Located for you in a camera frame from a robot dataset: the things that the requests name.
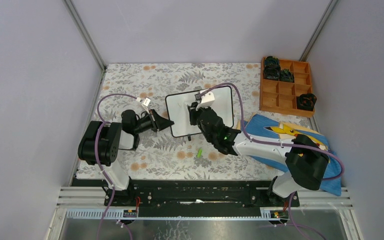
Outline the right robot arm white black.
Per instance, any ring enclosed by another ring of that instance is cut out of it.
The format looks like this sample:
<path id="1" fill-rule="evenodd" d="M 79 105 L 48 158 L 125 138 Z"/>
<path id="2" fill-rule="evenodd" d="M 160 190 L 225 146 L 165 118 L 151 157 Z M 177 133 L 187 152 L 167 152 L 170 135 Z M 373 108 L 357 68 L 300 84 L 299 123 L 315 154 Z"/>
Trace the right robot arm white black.
<path id="1" fill-rule="evenodd" d="M 320 189 L 329 157 L 308 136 L 298 134 L 293 139 L 275 139 L 246 135 L 243 130 L 226 126 L 211 107 L 199 107 L 193 102 L 187 110 L 190 124 L 197 126 L 206 141 L 220 153 L 259 157 L 286 165 L 287 171 L 276 176 L 268 187 L 266 198 L 271 205 L 281 205 L 300 189 Z"/>

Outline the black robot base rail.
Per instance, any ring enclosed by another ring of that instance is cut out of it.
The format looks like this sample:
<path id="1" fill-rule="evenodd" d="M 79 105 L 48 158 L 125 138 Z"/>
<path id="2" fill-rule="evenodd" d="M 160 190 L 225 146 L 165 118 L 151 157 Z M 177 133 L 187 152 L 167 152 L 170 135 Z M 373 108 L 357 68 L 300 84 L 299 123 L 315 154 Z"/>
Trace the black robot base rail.
<path id="1" fill-rule="evenodd" d="M 131 180 L 126 190 L 104 186 L 105 206 L 133 207 L 141 218 L 261 217 L 262 208 L 285 212 L 298 196 L 274 194 L 268 180 Z"/>

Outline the small black-framed whiteboard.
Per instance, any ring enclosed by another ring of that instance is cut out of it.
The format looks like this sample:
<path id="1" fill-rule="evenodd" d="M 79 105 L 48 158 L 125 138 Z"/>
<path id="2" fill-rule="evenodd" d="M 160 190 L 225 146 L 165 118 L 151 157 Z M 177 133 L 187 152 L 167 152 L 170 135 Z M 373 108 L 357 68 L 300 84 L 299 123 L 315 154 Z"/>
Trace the small black-framed whiteboard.
<path id="1" fill-rule="evenodd" d="M 181 138 L 202 133 L 198 126 L 190 124 L 188 110 L 188 106 L 196 101 L 195 95 L 200 92 L 201 90 L 194 90 L 166 96 L 165 103 L 168 118 L 174 122 L 170 127 L 173 137 Z M 209 107 L 222 118 L 224 125 L 233 127 L 235 118 L 232 88 L 228 85 L 221 86 L 211 92 L 214 95 L 214 102 Z"/>

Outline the green marker cap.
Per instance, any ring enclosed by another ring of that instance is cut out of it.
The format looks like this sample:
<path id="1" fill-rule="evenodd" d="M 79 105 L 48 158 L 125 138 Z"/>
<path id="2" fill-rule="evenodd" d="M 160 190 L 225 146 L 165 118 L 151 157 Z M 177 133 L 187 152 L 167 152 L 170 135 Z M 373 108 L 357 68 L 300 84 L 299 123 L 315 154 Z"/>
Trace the green marker cap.
<path id="1" fill-rule="evenodd" d="M 197 152 L 196 157 L 197 157 L 197 158 L 200 158 L 201 155 L 202 155 L 202 149 L 200 148 L 200 149 L 198 150 L 198 152 Z"/>

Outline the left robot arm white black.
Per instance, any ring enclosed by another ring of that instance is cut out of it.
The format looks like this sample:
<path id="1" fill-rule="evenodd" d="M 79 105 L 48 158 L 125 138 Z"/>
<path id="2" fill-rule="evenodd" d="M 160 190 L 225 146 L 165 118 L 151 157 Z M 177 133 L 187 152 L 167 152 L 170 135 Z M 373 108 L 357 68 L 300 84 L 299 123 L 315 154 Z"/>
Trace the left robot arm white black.
<path id="1" fill-rule="evenodd" d="M 124 206 L 132 204 L 135 192 L 129 188 L 130 176 L 117 162 L 119 150 L 134 151 L 140 143 L 140 134 L 151 130 L 159 132 L 174 125 L 172 120 L 160 116 L 154 109 L 141 115 L 128 109 L 122 112 L 121 122 L 89 123 L 77 150 L 80 160 L 96 166 L 102 172 L 116 199 Z"/>

